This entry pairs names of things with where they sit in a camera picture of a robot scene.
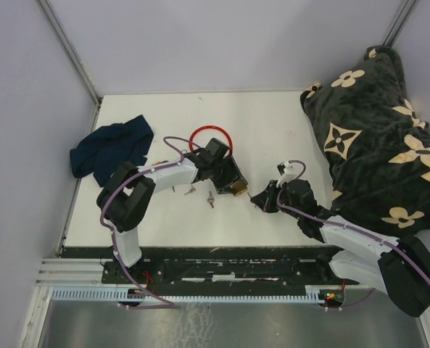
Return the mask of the brass padlock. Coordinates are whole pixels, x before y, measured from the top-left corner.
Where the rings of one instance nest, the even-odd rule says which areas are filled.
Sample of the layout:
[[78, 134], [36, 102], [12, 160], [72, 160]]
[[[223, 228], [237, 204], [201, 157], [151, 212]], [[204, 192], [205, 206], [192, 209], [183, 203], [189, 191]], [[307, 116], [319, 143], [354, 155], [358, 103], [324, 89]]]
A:
[[237, 181], [231, 186], [232, 194], [239, 196], [248, 190], [247, 184], [243, 181]]

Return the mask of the silver key bunch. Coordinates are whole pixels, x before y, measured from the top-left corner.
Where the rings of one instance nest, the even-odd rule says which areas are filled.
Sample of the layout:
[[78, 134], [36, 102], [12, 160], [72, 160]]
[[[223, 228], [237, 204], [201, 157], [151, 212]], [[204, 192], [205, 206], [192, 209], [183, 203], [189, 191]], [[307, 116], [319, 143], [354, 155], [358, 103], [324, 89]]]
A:
[[212, 192], [209, 191], [209, 196], [207, 198], [207, 202], [211, 206], [211, 208], [214, 208], [214, 201], [215, 201], [215, 197], [213, 196]]

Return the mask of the red cable lock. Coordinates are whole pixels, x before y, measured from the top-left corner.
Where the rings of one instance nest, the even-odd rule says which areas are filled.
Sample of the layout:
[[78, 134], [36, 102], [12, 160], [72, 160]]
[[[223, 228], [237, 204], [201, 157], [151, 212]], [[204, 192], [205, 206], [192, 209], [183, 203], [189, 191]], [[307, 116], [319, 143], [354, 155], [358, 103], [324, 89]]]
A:
[[228, 154], [232, 154], [233, 151], [233, 140], [230, 134], [219, 125], [202, 125], [196, 129], [194, 129], [189, 136], [189, 150], [192, 152], [195, 149], [198, 149], [199, 146], [195, 144], [195, 141], [201, 136], [215, 136], [219, 137], [222, 141], [226, 143], [228, 146]]

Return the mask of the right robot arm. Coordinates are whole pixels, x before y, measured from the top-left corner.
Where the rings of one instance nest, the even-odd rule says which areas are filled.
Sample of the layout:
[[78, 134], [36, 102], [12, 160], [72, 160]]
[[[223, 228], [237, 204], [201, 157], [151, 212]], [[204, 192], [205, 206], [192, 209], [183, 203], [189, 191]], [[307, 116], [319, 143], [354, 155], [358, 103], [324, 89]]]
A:
[[271, 180], [250, 201], [265, 213], [292, 216], [307, 237], [339, 248], [316, 264], [321, 282], [342, 278], [369, 286], [414, 318], [430, 307], [430, 251], [417, 236], [399, 239], [355, 225], [319, 205], [304, 180]]

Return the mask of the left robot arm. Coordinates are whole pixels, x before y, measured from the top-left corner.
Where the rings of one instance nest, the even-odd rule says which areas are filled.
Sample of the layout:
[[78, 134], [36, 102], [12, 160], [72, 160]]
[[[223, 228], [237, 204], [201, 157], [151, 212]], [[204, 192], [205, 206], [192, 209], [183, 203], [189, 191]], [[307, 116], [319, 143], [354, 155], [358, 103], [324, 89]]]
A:
[[113, 254], [120, 263], [118, 275], [126, 282], [137, 282], [143, 274], [138, 225], [154, 194], [205, 180], [212, 182], [217, 194], [238, 196], [247, 191], [247, 179], [227, 144], [211, 138], [204, 147], [182, 152], [170, 143], [176, 139], [167, 136], [163, 141], [178, 153], [177, 159], [149, 166], [122, 163], [96, 200], [101, 210], [99, 222], [109, 229]]

